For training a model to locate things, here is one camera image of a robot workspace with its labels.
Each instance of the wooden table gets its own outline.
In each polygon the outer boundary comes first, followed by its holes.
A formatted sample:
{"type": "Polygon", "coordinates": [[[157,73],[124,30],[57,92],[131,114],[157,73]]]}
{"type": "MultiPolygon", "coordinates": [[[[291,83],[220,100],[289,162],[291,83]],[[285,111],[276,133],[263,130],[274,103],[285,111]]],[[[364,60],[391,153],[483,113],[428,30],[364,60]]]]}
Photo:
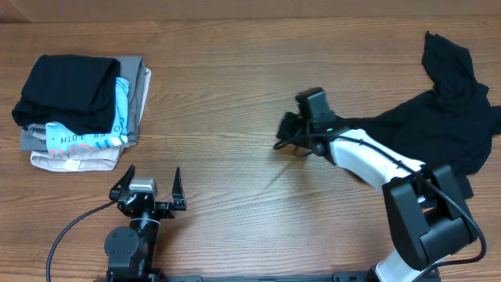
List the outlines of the wooden table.
{"type": "MultiPolygon", "coordinates": [[[[104,204],[130,164],[170,197],[181,167],[189,210],[165,220],[156,265],[206,277],[365,270],[393,248],[373,188],[320,157],[272,144],[294,93],[320,85],[343,117],[372,117],[430,89],[426,31],[466,46],[489,100],[501,104],[501,16],[58,23],[0,26],[0,281],[44,281],[59,232],[104,204]],[[138,146],[112,172],[53,173],[20,152],[11,109],[42,54],[144,55],[153,71],[138,146]]],[[[488,240],[474,265],[444,281],[499,281],[501,139],[470,176],[470,209],[488,240]]],[[[128,219],[108,208],[56,250],[53,281],[103,277],[106,235],[128,219]]],[[[477,254],[476,243],[454,258],[477,254]]]]}

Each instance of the black cable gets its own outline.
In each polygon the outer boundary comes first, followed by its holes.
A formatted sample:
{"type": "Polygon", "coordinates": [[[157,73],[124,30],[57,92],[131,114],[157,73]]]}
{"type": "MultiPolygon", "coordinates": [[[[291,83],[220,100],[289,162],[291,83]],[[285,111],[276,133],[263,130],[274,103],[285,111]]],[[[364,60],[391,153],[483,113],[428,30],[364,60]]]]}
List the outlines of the black cable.
{"type": "Polygon", "coordinates": [[[466,264],[466,263],[473,263],[473,262],[478,262],[481,259],[485,257],[485,254],[487,253],[487,241],[485,239],[484,234],[482,233],[480,227],[477,225],[477,223],[460,207],[458,204],[453,201],[449,196],[445,195],[439,188],[437,188],[435,185],[429,183],[420,173],[415,172],[408,166],[402,163],[402,161],[397,160],[396,158],[392,157],[390,154],[379,148],[378,146],[375,146],[371,143],[368,143],[364,141],[363,139],[355,139],[347,136],[339,136],[339,135],[334,135],[334,134],[327,134],[327,133],[309,133],[309,128],[306,128],[306,134],[304,135],[294,135],[294,138],[292,140],[287,140],[287,142],[284,142],[285,145],[282,147],[285,147],[289,142],[293,142],[295,139],[300,139],[300,138],[308,138],[311,140],[312,138],[315,137],[323,137],[323,138],[329,138],[328,142],[332,141],[333,139],[344,139],[350,142],[354,143],[359,143],[361,145],[368,146],[369,148],[375,150],[377,153],[383,155],[386,157],[388,160],[396,163],[403,169],[405,169],[407,172],[411,173],[412,175],[416,176],[424,185],[426,185],[428,188],[432,189],[433,192],[438,195],[442,200],[449,202],[455,209],[457,209],[458,212],[461,213],[462,217],[466,219],[475,229],[475,231],[478,234],[478,238],[481,244],[481,250],[480,253],[475,256],[474,258],[465,258],[465,259],[457,259],[457,260],[452,260],[452,261],[447,261],[447,262],[436,262],[427,269],[425,269],[418,277],[416,277],[413,282],[418,281],[420,278],[425,277],[429,272],[431,272],[434,269],[437,269],[438,267],[441,266],[452,266],[452,265],[459,265],[459,264],[466,264]]]}
{"type": "Polygon", "coordinates": [[[71,227],[73,227],[73,225],[77,224],[77,222],[81,221],[82,219],[86,218],[87,216],[89,216],[95,212],[99,212],[105,208],[108,208],[109,206],[111,206],[112,204],[115,204],[115,203],[116,203],[116,201],[111,201],[108,204],[104,204],[98,208],[94,208],[93,210],[88,211],[88,212],[84,213],[83,215],[78,216],[74,221],[72,221],[70,224],[68,224],[68,226],[66,226],[66,228],[57,237],[56,241],[52,245],[52,248],[50,249],[49,256],[47,258],[47,265],[45,266],[45,279],[47,280],[47,282],[50,282],[50,264],[52,262],[52,257],[54,256],[54,251],[56,251],[57,244],[59,244],[61,239],[63,239],[64,234],[66,234],[66,232],[68,232],[68,230],[71,227]]]}

